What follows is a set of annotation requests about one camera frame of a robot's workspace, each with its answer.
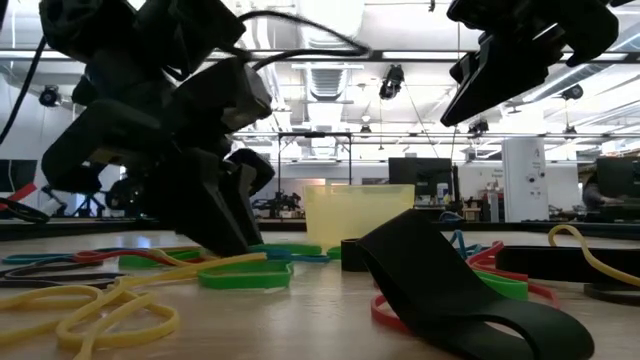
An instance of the computer monitor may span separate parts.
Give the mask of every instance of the computer monitor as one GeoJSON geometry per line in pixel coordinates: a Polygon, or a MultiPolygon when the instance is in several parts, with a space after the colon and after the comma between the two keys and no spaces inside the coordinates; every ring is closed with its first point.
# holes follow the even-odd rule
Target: computer monitor
{"type": "Polygon", "coordinates": [[[640,198],[640,158],[600,158],[596,160],[596,171],[602,195],[640,198]]]}
{"type": "Polygon", "coordinates": [[[389,183],[416,186],[416,196],[437,195],[437,185],[446,183],[451,195],[451,159],[389,158],[389,183]]]}

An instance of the black rubber band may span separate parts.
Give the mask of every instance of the black rubber band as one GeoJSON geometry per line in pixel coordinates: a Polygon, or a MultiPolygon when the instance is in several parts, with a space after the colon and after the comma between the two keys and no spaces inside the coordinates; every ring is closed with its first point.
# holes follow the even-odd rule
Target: black rubber band
{"type": "Polygon", "coordinates": [[[362,255],[360,254],[360,250],[358,250],[356,241],[358,241],[358,239],[345,239],[340,241],[342,271],[369,271],[367,265],[362,260],[362,255]]]}
{"type": "Polygon", "coordinates": [[[581,360],[593,355],[593,339],[576,319],[491,290],[420,211],[407,210],[358,245],[391,308],[415,335],[435,346],[481,360],[581,360]],[[513,329],[522,338],[487,322],[513,329]]]}
{"type": "Polygon", "coordinates": [[[17,201],[0,198],[0,204],[6,205],[7,208],[5,211],[11,213],[11,215],[16,219],[34,224],[46,224],[49,222],[49,215],[17,201]]]}
{"type": "Polygon", "coordinates": [[[627,284],[584,284],[583,292],[586,296],[600,301],[640,306],[640,288],[636,286],[627,284]]]}
{"type": "MultiPolygon", "coordinates": [[[[620,271],[640,276],[640,249],[590,249],[593,256],[620,271]]],[[[496,255],[496,268],[528,274],[533,279],[619,284],[594,269],[580,248],[551,246],[505,246],[496,255]]]]}
{"type": "Polygon", "coordinates": [[[73,258],[54,258],[36,262],[31,265],[21,266],[13,269],[0,271],[0,288],[45,288],[51,286],[68,285],[65,282],[87,281],[82,284],[87,286],[105,289],[113,284],[115,278],[124,276],[121,273],[93,272],[93,273],[71,273],[71,274],[47,274],[33,276],[43,272],[62,272],[96,267],[102,262],[77,263],[73,258]]]}

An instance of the person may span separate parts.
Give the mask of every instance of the person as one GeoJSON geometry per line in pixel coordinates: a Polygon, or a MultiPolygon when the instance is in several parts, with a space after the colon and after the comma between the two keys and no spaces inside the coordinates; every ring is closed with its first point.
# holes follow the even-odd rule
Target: person
{"type": "Polygon", "coordinates": [[[610,198],[600,193],[598,171],[596,170],[589,176],[586,184],[582,187],[582,202],[584,202],[588,211],[595,211],[602,205],[621,204],[622,200],[610,198]]]}

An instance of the green rubber band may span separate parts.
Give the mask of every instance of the green rubber band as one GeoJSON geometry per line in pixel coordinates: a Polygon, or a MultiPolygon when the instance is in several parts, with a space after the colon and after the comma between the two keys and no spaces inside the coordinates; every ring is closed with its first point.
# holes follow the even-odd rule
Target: green rubber band
{"type": "MultiPolygon", "coordinates": [[[[176,260],[191,260],[200,257],[199,251],[193,250],[178,250],[169,251],[167,255],[176,260]]],[[[162,266],[162,264],[155,262],[151,259],[143,258],[135,255],[123,255],[118,258],[118,266],[130,267],[130,268],[154,268],[162,266]]]]}
{"type": "Polygon", "coordinates": [[[292,275],[291,261],[249,261],[200,271],[198,282],[211,289],[270,289],[288,287],[292,275]]]}
{"type": "Polygon", "coordinates": [[[529,299],[529,284],[523,281],[507,279],[502,276],[473,270],[478,277],[497,293],[514,300],[529,299]]]}
{"type": "Polygon", "coordinates": [[[261,244],[253,245],[249,247],[251,251],[269,251],[272,250],[287,250],[292,255],[321,255],[322,246],[290,243],[290,244],[261,244]]]}
{"type": "Polygon", "coordinates": [[[327,250],[327,256],[331,260],[340,260],[342,259],[342,248],[340,246],[332,247],[327,250]]]}

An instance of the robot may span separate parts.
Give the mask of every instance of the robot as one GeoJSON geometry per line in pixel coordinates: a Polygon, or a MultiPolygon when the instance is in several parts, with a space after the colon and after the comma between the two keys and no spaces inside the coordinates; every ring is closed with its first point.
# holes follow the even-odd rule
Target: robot
{"type": "MultiPolygon", "coordinates": [[[[441,122],[456,125],[541,84],[565,45],[574,50],[569,66],[600,55],[618,34],[605,5],[454,1],[448,16],[484,33],[480,50],[450,71],[460,89],[441,122]]],[[[271,114],[256,72],[264,61],[249,67],[248,53],[233,47],[249,17],[236,18],[217,0],[147,0],[138,11],[126,0],[42,0],[40,16],[48,45],[86,64],[72,96],[86,109],[42,159],[51,187],[96,193],[108,164],[125,166],[127,177],[107,196],[110,206],[140,204],[143,213],[220,256],[262,243],[249,196],[274,170],[251,150],[229,154],[230,134],[271,114]],[[216,48],[234,56],[196,73],[216,48]]],[[[323,51],[369,51],[350,44],[355,50],[323,51]]]]}
{"type": "Polygon", "coordinates": [[[275,172],[251,150],[229,156],[228,135],[268,117],[271,97],[241,56],[193,75],[214,49],[233,48],[242,22],[216,0],[138,11],[126,0],[43,0],[40,15],[49,46],[86,64],[72,96],[86,109],[42,159],[50,186],[94,194],[107,165],[125,166],[112,208],[139,204],[220,256],[262,243],[249,196],[275,172]]]}

